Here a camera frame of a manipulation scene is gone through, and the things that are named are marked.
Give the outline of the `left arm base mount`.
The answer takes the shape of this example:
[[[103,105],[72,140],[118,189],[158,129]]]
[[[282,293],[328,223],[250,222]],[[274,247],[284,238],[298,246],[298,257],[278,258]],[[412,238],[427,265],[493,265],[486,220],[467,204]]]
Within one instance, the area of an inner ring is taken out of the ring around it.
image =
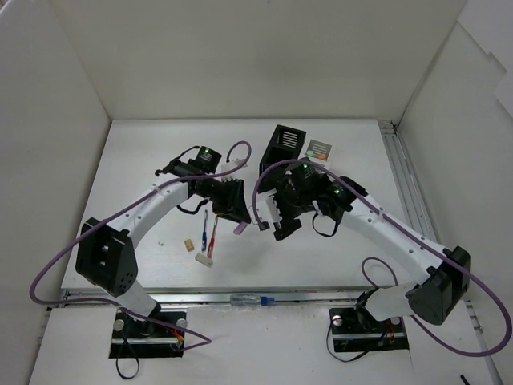
[[[124,312],[115,315],[110,359],[167,359],[184,355],[184,332],[153,322],[136,321]]]

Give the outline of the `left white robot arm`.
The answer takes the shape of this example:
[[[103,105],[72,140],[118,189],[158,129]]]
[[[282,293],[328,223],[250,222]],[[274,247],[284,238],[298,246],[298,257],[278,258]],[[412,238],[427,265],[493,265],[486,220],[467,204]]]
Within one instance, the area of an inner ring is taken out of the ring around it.
[[[196,157],[179,157],[156,170],[157,182],[140,203],[103,223],[88,219],[81,229],[76,272],[100,287],[121,308],[133,313],[131,327],[148,337],[160,328],[160,304],[137,280],[135,251],[145,235],[170,211],[193,196],[211,203],[219,217],[238,225],[251,221],[244,198],[244,182],[233,173],[246,159],[223,162],[220,153],[201,146]]]

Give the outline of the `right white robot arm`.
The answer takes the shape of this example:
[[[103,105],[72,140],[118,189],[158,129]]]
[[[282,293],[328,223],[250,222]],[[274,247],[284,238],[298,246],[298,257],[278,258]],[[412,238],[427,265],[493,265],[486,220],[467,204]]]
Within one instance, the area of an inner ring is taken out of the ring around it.
[[[471,258],[456,247],[432,242],[385,213],[374,198],[346,176],[336,176],[303,158],[282,160],[260,174],[257,187],[270,188],[277,212],[274,236],[280,241],[300,228],[299,217],[312,212],[359,233],[392,257],[410,275],[410,282],[363,293],[354,319],[373,330],[393,317],[415,316],[442,325],[469,285]]]

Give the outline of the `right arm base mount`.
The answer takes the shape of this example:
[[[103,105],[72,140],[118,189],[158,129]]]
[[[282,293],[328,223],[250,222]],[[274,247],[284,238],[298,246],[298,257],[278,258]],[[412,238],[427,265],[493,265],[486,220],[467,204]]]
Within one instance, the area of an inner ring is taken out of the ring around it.
[[[330,308],[326,334],[328,352],[343,363],[381,351],[407,351],[410,344],[400,318],[376,321],[352,307]]]

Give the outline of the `clear bottle blue cap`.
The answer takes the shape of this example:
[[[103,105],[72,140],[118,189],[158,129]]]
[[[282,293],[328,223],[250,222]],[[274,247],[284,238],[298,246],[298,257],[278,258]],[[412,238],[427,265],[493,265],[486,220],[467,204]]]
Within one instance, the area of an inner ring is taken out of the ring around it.
[[[232,294],[230,296],[231,306],[272,306],[275,304],[275,299],[268,296],[261,296],[258,294]]]

